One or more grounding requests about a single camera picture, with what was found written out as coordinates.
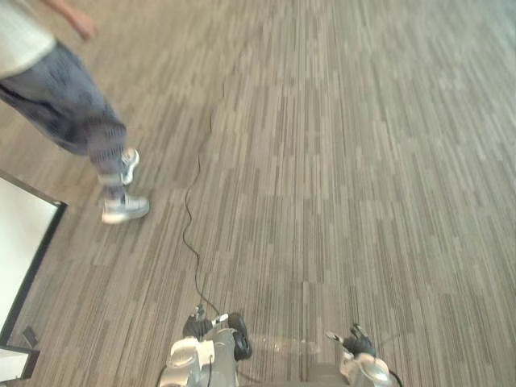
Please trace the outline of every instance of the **black frame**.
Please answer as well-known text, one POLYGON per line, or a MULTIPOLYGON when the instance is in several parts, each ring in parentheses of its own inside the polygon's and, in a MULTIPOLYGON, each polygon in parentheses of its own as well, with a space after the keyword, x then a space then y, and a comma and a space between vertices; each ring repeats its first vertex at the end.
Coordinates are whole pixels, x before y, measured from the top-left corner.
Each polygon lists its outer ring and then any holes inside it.
POLYGON ((56 206, 56 213, 54 214, 43 238, 41 239, 41 243, 35 252, 35 255, 34 255, 34 258, 32 259, 31 265, 29 266, 29 269, 27 270, 27 273, 25 274, 25 277, 23 278, 22 284, 20 285, 18 293, 16 294, 15 301, 13 302, 13 305, 10 308, 9 314, 7 315, 6 322, 4 323, 2 330, 0 331, 0 347, 1 347, 1 346, 7 345, 10 335, 12 334, 12 331, 15 328, 16 320, 22 310, 23 303, 25 302, 25 299, 27 298, 29 290, 31 289, 31 285, 32 285, 32 282, 34 281, 34 277, 38 273, 38 268, 40 268, 41 262, 43 261, 43 257, 45 255, 45 252, 47 251, 48 246, 50 245, 50 242, 52 240, 52 237, 54 236, 54 233, 56 232, 57 226, 59 225, 59 222, 63 216, 63 213, 66 210, 66 204, 63 202, 58 202, 58 201, 55 201, 55 200, 49 198, 48 196, 44 195, 37 189, 34 189, 34 188, 30 187, 29 185, 23 183, 22 181, 16 179, 15 177, 12 177, 12 176, 8 175, 7 173, 4 173, 2 170, 0 170, 0 178, 2 178, 5 181, 10 182, 13 185, 16 185, 20 189, 27 191, 28 193, 40 198, 41 200, 45 200, 47 203, 50 203, 50 204, 53 204, 54 206, 56 206))
POLYGON ((23 379, 29 379, 34 372, 35 364, 38 361, 38 357, 40 357, 40 351, 34 351, 32 349, 20 348, 20 347, 12 347, 10 345, 0 345, 0 349, 5 349, 7 351, 12 352, 20 352, 27 353, 29 357, 27 358, 27 362, 23 367, 22 374, 18 379, 10 379, 8 381, 20 381, 23 379))

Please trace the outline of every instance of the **shoe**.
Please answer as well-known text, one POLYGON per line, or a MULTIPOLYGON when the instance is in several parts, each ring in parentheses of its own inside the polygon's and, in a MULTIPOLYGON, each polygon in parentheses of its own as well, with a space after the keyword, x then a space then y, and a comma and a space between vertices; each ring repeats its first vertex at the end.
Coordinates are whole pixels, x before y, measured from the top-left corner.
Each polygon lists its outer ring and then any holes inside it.
POLYGON ((150 204, 146 198, 124 195, 120 199, 105 200, 102 221, 118 224, 127 220, 142 218, 149 211, 150 204))
POLYGON ((125 171, 122 173, 122 183, 124 185, 130 185, 132 183, 133 171, 136 165, 139 164, 139 154, 134 148, 128 148, 123 151, 122 162, 125 167, 125 171))

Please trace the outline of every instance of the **black cable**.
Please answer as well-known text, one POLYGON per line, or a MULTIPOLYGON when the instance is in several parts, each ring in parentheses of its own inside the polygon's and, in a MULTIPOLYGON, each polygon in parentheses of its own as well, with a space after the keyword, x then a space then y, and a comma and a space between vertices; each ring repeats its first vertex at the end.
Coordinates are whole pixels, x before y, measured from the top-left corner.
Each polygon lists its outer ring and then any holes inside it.
POLYGON ((162 369, 161 369, 161 372, 160 372, 160 376, 158 377, 158 380, 156 382, 156 387, 160 387, 160 380, 161 380, 161 377, 163 376, 163 372, 165 371, 165 369, 167 368, 167 366, 165 365, 162 369))
POLYGON ((402 380, 400 379, 400 377, 392 370, 390 369, 389 370, 389 373, 396 378, 396 381, 397 381, 397 385, 399 385, 400 387, 403 387, 403 383, 402 383, 402 380))
POLYGON ((215 311, 215 313, 217 315, 220 314, 220 312, 218 311, 218 309, 215 307, 215 305, 213 305, 213 303, 208 300, 208 298, 204 295, 204 293, 199 289, 199 283, 198 283, 198 275, 199 275, 199 265, 201 263, 201 257, 199 256, 199 253, 197 252, 197 250, 195 250, 192 245, 186 240, 186 232, 188 231, 190 225, 192 224, 192 221, 194 220, 193 216, 192 216, 192 211, 191 209, 189 208, 188 206, 188 201, 189 201, 189 196, 190 196, 190 193, 192 191, 192 188, 194 187, 195 183, 197 182, 198 178, 199 178, 199 175, 201 174, 201 153, 202 153, 202 149, 204 148, 204 145, 208 139, 208 136, 209 134, 211 134, 212 132, 212 128, 211 128, 211 121, 212 121, 212 118, 213 118, 213 111, 211 111, 210 113, 210 130, 206 133, 203 141, 202 141, 202 145, 199 149, 199 153, 197 154, 197 173, 195 175, 195 178, 193 179, 192 183, 189 185, 188 189, 186 190, 186 193, 185 193, 185 208, 186 208, 186 212, 188 214, 188 223, 186 224, 185 228, 183 229, 183 233, 182 233, 182 238, 183 238, 183 243, 186 245, 186 247, 195 255, 195 258, 196 258, 196 264, 195 264, 195 275, 194 275, 194 280, 195 280, 195 290, 197 291, 199 297, 201 298, 201 300, 203 300, 207 305, 211 306, 211 308, 213 308, 213 310, 215 311))
POLYGON ((210 375, 208 376, 208 386, 207 387, 210 387, 210 384, 211 384, 211 371, 212 371, 212 366, 213 366, 213 363, 211 362, 211 358, 213 356, 210 355, 210 375))

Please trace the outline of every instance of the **whiteboard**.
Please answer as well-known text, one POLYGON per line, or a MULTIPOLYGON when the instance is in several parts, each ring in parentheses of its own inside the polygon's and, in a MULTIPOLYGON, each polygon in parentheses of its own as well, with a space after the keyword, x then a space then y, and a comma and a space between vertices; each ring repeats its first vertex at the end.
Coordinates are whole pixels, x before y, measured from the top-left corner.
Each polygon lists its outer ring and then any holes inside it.
POLYGON ((58 207, 0 177, 0 327, 58 207))

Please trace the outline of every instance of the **gray jeans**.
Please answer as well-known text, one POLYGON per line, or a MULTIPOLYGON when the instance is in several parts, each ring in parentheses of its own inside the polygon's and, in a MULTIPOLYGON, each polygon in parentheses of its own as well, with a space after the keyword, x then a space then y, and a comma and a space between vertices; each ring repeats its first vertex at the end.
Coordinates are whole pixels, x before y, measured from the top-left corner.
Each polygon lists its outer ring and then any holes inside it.
POLYGON ((57 44, 27 71, 0 79, 0 99, 55 144, 88 155, 107 198, 123 196, 126 128, 81 63, 57 44))

